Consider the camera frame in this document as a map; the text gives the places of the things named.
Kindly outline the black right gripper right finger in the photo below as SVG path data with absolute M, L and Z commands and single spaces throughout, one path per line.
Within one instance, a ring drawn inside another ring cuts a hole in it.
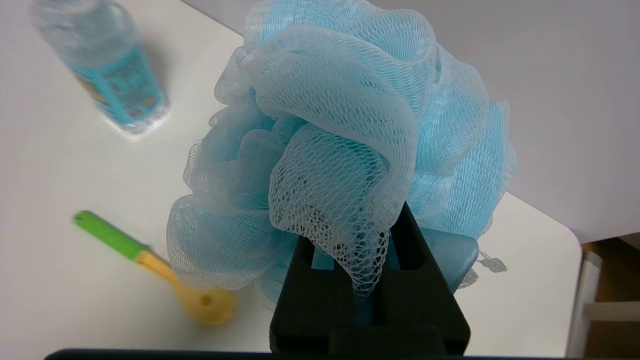
M 390 229 L 372 335 L 380 356 L 461 356 L 470 341 L 470 326 L 407 204 Z

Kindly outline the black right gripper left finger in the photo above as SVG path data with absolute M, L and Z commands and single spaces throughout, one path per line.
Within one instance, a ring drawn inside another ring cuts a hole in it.
M 338 264 L 314 269 L 314 244 L 299 237 L 269 327 L 275 354 L 368 354 L 355 323 L 350 276 Z

